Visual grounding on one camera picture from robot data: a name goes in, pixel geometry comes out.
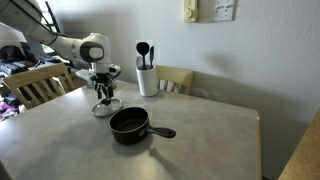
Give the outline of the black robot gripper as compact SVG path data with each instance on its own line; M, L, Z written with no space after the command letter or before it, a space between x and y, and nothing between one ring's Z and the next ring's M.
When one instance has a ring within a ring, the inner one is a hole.
M113 81L113 76L109 73L96 74L95 90L97 91L98 99L102 99L102 91L99 90L101 88L104 88L107 90L107 95L106 95L107 99L111 99L114 96L112 81Z

